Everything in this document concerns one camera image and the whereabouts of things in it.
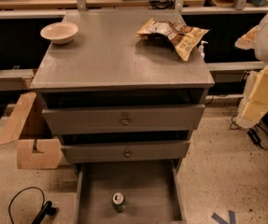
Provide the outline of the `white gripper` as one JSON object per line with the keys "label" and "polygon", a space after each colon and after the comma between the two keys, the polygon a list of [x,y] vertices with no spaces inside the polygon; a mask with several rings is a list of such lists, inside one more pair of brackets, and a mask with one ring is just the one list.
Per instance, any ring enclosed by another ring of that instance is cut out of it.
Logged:
{"label": "white gripper", "polygon": [[267,112],[268,65],[259,73],[256,71],[249,72],[235,121],[242,128],[252,128]]}

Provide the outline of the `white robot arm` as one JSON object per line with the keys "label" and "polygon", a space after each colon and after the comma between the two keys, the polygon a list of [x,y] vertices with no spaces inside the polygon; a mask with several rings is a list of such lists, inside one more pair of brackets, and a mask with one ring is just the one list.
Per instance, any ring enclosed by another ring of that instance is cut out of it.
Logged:
{"label": "white robot arm", "polygon": [[255,30],[253,48],[265,66],[260,72],[251,71],[247,78],[236,117],[242,128],[252,128],[268,112],[268,13]]}

